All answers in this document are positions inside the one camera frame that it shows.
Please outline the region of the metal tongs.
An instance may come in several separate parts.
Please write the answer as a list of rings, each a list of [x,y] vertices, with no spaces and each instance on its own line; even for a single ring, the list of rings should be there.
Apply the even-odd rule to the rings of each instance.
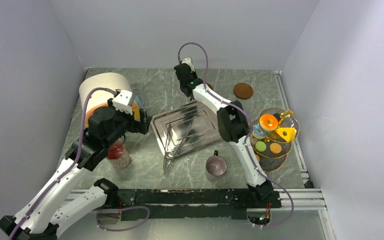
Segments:
[[[180,149],[189,137],[190,130],[192,129],[192,122],[190,121],[186,130],[176,133],[173,130],[172,123],[170,122],[167,129],[164,158],[163,158],[163,174],[167,174],[173,161],[177,158]]]

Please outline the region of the purple mug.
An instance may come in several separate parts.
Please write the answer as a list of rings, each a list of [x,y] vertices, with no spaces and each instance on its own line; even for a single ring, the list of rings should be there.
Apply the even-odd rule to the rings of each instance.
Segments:
[[[205,176],[211,182],[218,181],[225,176],[227,168],[226,160],[215,150],[205,162]]]

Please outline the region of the blue sprinkled donut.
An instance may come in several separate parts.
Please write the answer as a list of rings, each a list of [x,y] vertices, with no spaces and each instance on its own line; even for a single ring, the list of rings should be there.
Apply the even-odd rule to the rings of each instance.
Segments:
[[[264,133],[260,130],[260,126],[257,123],[252,127],[252,136],[258,140],[265,138]]]

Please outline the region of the orange donut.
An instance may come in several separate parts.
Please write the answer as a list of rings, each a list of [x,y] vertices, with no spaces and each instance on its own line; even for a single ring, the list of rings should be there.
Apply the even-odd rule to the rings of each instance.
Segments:
[[[274,131],[278,127],[279,121],[273,114],[265,113],[259,117],[258,124],[263,130]]]

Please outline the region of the small glass plate gold rim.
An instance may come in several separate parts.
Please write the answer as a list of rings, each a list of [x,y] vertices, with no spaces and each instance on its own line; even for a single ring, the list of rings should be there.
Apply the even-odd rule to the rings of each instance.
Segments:
[[[265,108],[257,117],[256,123],[264,136],[276,143],[292,143],[299,136],[300,124],[291,110],[281,107]]]

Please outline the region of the yellow cake piece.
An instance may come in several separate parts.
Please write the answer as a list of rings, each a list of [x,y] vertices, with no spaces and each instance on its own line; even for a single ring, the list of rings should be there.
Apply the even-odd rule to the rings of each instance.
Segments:
[[[296,138],[297,130],[294,127],[278,127],[275,132],[286,143],[292,142]]]

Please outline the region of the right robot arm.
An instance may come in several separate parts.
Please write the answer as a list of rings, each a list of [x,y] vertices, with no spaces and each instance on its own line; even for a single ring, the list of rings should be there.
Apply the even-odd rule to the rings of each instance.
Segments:
[[[210,89],[189,64],[180,63],[173,69],[179,80],[180,90],[216,114],[219,135],[232,146],[244,170],[251,192],[250,202],[255,207],[262,207],[268,202],[274,188],[252,149],[249,122],[242,104],[239,101],[230,101]]]

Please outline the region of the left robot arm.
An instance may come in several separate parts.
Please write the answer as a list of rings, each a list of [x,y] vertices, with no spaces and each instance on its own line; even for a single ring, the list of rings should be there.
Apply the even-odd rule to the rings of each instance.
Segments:
[[[41,191],[16,215],[5,215],[0,229],[10,240],[56,240],[69,227],[94,209],[114,207],[119,200],[118,187],[99,179],[80,197],[63,205],[74,187],[89,176],[125,133],[147,134],[152,117],[142,108],[139,118],[101,106],[88,119],[88,128],[80,132],[65,159]]]

